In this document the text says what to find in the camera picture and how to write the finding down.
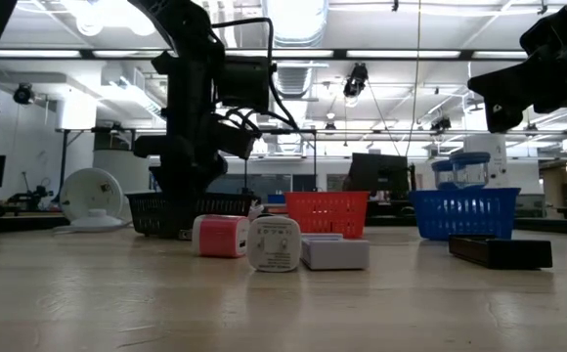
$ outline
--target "blue basket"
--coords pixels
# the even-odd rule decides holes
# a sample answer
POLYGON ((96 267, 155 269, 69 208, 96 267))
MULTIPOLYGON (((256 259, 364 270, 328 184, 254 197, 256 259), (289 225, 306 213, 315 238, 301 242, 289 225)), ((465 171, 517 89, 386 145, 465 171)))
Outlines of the blue basket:
POLYGON ((416 223, 423 238, 447 241, 450 235, 494 235, 511 239, 520 189, 414 191, 416 223))

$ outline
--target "plastic container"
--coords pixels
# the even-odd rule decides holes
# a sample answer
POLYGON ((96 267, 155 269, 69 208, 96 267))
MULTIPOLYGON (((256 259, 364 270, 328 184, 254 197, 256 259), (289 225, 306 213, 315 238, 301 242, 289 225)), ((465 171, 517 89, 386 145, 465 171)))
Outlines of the plastic container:
POLYGON ((450 157, 454 182, 460 189, 484 188, 488 184, 490 154, 485 152, 459 153, 450 157))
POLYGON ((451 235, 490 235, 511 239, 520 189, 413 191, 420 236, 447 241, 451 235))
POLYGON ((456 190, 458 186, 454 182, 453 164, 450 160, 436 161, 431 164, 435 174, 436 189, 440 191, 456 190))
POLYGON ((132 194, 127 197, 136 232, 168 238, 176 238, 180 233, 190 230, 199 215, 247 216, 255 199, 250 195, 204 194, 190 209, 171 203, 162 193, 132 194))
POLYGON ((288 192, 288 216, 303 233, 342 234, 345 239, 364 236, 368 192, 288 192))

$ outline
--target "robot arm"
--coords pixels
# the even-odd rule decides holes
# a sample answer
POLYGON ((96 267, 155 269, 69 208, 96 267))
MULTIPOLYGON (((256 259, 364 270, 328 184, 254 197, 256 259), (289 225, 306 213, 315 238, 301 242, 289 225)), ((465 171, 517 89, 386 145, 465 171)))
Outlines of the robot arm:
POLYGON ((484 97, 490 132, 517 126, 531 105, 538 113, 567 108, 567 6, 539 20, 520 45, 529 55, 524 63, 468 81, 484 97))
MULTIPOLYGON (((153 60, 155 69, 168 75, 168 107, 162 112, 167 120, 166 136, 139 138, 134 153, 160 155, 161 167, 155 174, 162 191, 173 201, 190 204, 211 181, 226 173, 227 163, 218 151, 248 158, 254 139, 260 136, 257 130, 244 129, 245 123, 242 128, 221 123, 226 116, 215 113, 215 104, 267 111, 275 67, 270 55, 226 57, 209 16, 190 0, 129 2, 153 22, 176 53, 163 53, 153 60)), ((0 37, 16 4, 16 0, 0 0, 0 37)), ((272 36, 268 19, 240 22, 258 21, 271 25, 272 36)), ((288 120, 295 126, 289 115, 288 120)))

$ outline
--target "security camera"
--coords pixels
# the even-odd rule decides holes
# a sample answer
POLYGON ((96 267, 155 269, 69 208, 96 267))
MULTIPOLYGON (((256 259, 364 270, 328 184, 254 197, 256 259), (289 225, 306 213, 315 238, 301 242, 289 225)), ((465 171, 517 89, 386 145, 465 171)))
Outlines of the security camera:
POLYGON ((31 90, 31 83, 19 83, 19 89, 14 92, 14 101, 21 105, 33 104, 36 94, 31 90))

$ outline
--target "desk fan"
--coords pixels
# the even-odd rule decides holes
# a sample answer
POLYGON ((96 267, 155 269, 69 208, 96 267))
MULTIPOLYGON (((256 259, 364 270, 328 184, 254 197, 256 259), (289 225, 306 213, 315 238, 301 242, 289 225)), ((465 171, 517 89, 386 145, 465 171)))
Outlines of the desk fan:
POLYGON ((124 194, 116 179, 98 168, 86 168, 68 176, 60 190, 60 205, 69 226, 56 231, 103 232, 128 223, 118 219, 124 194))

